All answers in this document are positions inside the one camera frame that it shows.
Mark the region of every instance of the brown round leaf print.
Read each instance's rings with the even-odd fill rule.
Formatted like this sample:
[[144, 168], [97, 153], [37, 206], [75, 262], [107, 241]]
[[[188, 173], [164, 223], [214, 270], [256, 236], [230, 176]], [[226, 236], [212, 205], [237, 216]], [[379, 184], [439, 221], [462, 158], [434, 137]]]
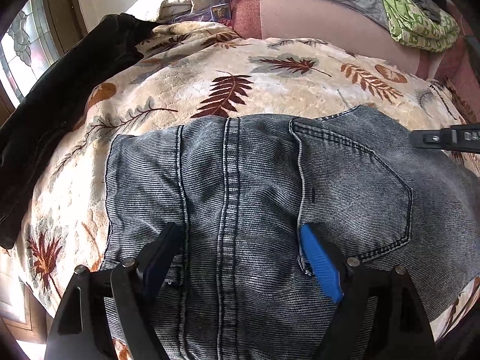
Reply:
[[378, 64], [375, 66], [375, 69], [383, 76], [383, 78], [393, 81], [394, 83], [406, 84], [407, 79], [403, 74], [397, 73], [396, 71], [390, 70], [389, 68]]
[[85, 105], [85, 112], [83, 113], [82, 118], [77, 122], [77, 124], [75, 124], [75, 126], [73, 126], [72, 131], [77, 130], [85, 124], [87, 112], [90, 108], [101, 101], [108, 100], [110, 97], [114, 96], [115, 93], [117, 93], [117, 87], [111, 82], [103, 82], [95, 87], [95, 89], [92, 91], [92, 94], [88, 98], [87, 104]]

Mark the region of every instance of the green patterned fabric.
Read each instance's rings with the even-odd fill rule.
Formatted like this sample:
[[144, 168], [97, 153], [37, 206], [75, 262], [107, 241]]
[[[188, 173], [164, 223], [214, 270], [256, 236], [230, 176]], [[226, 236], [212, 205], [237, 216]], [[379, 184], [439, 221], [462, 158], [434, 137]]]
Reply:
[[392, 38], [406, 46], [443, 52], [453, 46], [460, 33], [455, 19], [440, 10], [434, 23], [412, 0], [383, 0]]

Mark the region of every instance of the beige fleece blanket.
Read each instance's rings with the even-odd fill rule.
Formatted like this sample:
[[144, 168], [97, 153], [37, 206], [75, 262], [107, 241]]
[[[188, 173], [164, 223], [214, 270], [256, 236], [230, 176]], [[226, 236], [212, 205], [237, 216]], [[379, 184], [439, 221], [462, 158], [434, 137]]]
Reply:
[[[12, 257], [54, 315], [74, 268], [97, 270], [109, 221], [105, 164], [117, 134], [188, 123], [205, 115], [281, 113], [309, 118], [366, 104], [413, 130], [463, 123], [448, 90], [379, 59], [316, 39], [241, 39], [217, 23], [158, 26], [138, 45], [145, 58], [100, 84], [38, 180]], [[452, 158], [479, 174], [476, 155]], [[480, 280], [431, 323], [435, 338], [474, 304]], [[116, 344], [126, 359], [126, 349]]]

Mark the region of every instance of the blue gripper pad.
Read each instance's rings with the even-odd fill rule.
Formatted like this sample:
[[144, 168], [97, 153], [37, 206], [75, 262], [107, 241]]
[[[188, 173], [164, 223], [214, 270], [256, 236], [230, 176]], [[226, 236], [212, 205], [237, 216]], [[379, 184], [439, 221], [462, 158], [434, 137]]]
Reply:
[[340, 274], [308, 225], [300, 228], [300, 241], [323, 293], [338, 304], [343, 297]]

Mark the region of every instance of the stained glass window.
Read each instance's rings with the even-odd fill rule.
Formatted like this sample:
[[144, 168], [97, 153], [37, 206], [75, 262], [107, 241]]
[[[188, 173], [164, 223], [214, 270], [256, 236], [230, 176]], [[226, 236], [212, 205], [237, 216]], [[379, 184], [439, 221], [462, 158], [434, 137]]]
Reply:
[[59, 58], [43, 0], [28, 0], [0, 42], [0, 82], [15, 108]]

